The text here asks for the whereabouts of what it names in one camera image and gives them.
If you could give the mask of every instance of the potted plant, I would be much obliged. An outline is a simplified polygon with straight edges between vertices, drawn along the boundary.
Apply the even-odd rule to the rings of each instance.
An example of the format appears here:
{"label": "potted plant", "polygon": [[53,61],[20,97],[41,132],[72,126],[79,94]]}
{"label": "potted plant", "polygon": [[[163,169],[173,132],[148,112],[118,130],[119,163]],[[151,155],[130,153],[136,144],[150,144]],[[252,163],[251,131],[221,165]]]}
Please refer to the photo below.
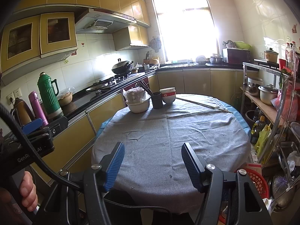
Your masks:
{"label": "potted plant", "polygon": [[232,40],[223,41],[223,46],[227,48],[235,48],[236,44]]}

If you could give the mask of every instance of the red plastic basket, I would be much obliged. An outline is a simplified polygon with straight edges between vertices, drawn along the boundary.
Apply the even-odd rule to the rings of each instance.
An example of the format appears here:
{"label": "red plastic basket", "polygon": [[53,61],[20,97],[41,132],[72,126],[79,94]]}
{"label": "red plastic basket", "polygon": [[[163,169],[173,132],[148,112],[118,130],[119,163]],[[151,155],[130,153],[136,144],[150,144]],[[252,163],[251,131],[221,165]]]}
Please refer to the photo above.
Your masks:
{"label": "red plastic basket", "polygon": [[[269,199],[270,198],[269,187],[268,187],[266,180],[263,178],[263,176],[252,169],[245,168],[245,170],[247,171],[247,175],[250,177],[250,179],[254,183],[260,197],[262,199],[264,199],[264,198]],[[226,224],[226,219],[224,217],[222,217],[221,215],[219,215],[219,221]]]}

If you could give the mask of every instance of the silver screw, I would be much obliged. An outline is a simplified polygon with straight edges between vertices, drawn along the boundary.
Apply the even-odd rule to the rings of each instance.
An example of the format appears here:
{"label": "silver screw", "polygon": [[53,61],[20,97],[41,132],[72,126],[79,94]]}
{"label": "silver screw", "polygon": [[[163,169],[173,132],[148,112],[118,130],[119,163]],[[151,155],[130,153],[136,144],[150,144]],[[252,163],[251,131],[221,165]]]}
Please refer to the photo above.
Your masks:
{"label": "silver screw", "polygon": [[242,175],[246,175],[247,174],[247,171],[245,169],[239,169],[238,171],[240,174]]}
{"label": "silver screw", "polygon": [[59,173],[61,176],[65,176],[68,174],[68,170],[62,170],[60,173]]}
{"label": "silver screw", "polygon": [[209,170],[214,170],[216,168],[216,166],[214,164],[207,164],[206,167],[209,169]]}
{"label": "silver screw", "polygon": [[92,165],[92,169],[94,169],[94,170],[97,170],[97,169],[99,169],[100,167],[101,167],[100,164],[93,164],[93,165]]}

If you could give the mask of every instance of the red microwave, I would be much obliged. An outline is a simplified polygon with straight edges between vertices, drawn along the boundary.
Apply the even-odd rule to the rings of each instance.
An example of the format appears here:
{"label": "red microwave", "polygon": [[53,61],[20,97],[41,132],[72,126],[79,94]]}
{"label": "red microwave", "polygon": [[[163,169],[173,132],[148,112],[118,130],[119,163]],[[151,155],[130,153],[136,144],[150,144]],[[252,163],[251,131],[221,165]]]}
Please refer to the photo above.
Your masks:
{"label": "red microwave", "polygon": [[225,63],[242,64],[243,62],[251,62],[250,51],[239,50],[235,48],[223,49],[223,60]]}

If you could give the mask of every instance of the yellow plastic bag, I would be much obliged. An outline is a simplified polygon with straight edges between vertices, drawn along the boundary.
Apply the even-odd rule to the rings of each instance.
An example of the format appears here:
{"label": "yellow plastic bag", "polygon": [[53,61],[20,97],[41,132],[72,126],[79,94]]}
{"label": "yellow plastic bag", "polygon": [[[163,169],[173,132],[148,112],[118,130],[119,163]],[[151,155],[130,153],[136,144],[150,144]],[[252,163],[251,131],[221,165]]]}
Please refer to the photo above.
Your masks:
{"label": "yellow plastic bag", "polygon": [[265,143],[266,143],[268,137],[270,136],[270,133],[271,133],[270,125],[266,125],[262,129],[262,131],[259,132],[258,140],[254,146],[254,149],[256,150],[256,153],[257,153],[257,157],[260,156],[260,154],[265,146]]}

